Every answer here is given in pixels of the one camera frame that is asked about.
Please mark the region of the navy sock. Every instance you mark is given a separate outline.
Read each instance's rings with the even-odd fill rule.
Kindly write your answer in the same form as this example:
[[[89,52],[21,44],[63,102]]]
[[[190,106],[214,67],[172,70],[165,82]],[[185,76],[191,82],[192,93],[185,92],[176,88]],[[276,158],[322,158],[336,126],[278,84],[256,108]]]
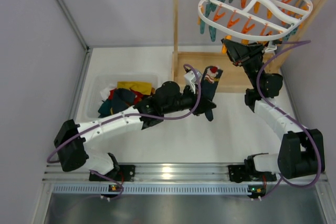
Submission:
[[[134,105],[137,95],[127,89],[113,89],[98,109],[99,117],[104,118],[126,110]]]
[[[204,112],[208,121],[214,119],[212,109],[216,108],[213,98],[218,87],[223,70],[218,66],[208,66],[205,68],[201,79],[201,101],[199,109]]]

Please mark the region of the yellow sock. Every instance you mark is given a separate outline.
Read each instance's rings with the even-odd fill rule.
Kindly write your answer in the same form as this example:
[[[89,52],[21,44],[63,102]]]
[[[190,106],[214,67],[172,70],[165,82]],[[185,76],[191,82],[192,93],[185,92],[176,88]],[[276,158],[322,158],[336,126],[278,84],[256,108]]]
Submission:
[[[120,81],[117,83],[117,88],[132,90],[143,95],[151,95],[155,91],[151,83],[140,81]]]

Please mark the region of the white round clip hanger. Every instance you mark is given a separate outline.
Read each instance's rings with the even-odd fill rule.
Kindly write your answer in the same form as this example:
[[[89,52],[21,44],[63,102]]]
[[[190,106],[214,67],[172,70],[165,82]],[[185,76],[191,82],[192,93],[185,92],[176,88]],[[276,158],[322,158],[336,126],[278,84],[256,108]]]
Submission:
[[[313,11],[311,0],[200,0],[199,32],[217,34],[242,44],[264,45],[270,40],[287,41],[295,35]]]

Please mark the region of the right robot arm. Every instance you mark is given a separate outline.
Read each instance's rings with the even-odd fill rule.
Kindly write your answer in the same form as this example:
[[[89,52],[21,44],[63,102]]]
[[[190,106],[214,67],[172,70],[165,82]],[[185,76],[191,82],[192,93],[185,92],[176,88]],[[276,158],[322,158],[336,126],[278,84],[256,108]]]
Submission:
[[[242,67],[252,88],[245,93],[245,104],[263,119],[280,139],[276,154],[261,153],[248,156],[246,170],[252,176],[275,173],[285,179],[309,175],[318,178],[325,169],[323,135],[310,130],[275,104],[283,77],[278,73],[267,73],[263,62],[266,46],[261,43],[241,44],[222,39],[223,47],[233,63]]]

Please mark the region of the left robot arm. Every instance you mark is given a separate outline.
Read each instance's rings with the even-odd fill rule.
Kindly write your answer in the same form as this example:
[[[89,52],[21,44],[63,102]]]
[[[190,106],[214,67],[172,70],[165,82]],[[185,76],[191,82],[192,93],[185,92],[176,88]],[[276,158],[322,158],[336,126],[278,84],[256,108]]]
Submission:
[[[131,131],[145,130],[164,120],[166,114],[190,110],[194,115],[205,114],[211,121],[217,85],[202,81],[200,88],[193,90],[167,81],[155,93],[136,105],[117,114],[85,123],[66,121],[58,132],[54,145],[63,172],[72,172],[81,167],[102,175],[113,177],[119,165],[113,154],[99,150],[103,141]]]

